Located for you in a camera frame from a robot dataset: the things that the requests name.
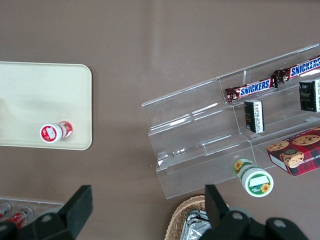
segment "cookie box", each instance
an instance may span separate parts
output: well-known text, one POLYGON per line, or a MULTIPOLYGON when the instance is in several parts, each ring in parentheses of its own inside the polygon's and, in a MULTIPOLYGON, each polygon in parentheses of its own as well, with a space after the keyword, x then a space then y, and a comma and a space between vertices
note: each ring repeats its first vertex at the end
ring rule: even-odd
POLYGON ((270 160, 293 176, 320 167, 320 126, 267 147, 270 160))

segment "aluminum foil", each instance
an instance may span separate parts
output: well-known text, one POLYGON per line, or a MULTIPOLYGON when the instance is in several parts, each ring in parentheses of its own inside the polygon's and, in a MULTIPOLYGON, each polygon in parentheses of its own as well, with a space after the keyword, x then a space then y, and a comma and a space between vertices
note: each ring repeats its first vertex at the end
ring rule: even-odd
POLYGON ((211 225, 206 212, 192 210, 186 215, 180 240, 198 240, 208 229, 211 225))

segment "black product package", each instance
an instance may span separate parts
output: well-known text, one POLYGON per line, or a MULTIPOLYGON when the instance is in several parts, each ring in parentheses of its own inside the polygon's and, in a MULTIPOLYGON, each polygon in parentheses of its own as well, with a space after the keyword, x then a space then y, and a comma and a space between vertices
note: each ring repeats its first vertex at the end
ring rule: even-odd
POLYGON ((320 79, 299 82, 301 110, 320 112, 320 79))
POLYGON ((244 115, 247 129, 254 133, 263 133, 265 131, 264 110, 261 101, 244 101, 244 115))

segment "clear acrylic display stand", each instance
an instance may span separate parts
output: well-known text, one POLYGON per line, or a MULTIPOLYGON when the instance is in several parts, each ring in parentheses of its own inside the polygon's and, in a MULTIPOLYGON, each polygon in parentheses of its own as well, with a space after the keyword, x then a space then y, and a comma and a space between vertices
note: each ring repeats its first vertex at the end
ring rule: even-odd
POLYGON ((318 55, 316 44, 142 104, 166 198, 234 178, 233 165, 240 158, 272 167, 268 145, 320 125, 318 113, 301 110, 299 97, 299 81, 320 78, 318 69, 232 103, 225 92, 318 55), (263 133, 246 128, 243 103, 248 99, 263 102, 263 133))

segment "candy bar wrapper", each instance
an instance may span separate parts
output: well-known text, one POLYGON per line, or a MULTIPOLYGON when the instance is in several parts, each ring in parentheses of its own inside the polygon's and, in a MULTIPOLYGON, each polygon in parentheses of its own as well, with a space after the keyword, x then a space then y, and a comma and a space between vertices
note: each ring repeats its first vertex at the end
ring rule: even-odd
POLYGON ((291 79, 320 68, 320 55, 290 68, 281 68, 273 73, 277 82, 286 83, 291 79))
POLYGON ((225 89, 227 100, 231 103, 233 100, 241 99, 265 90, 278 87, 273 78, 268 78, 243 86, 230 87, 225 89))

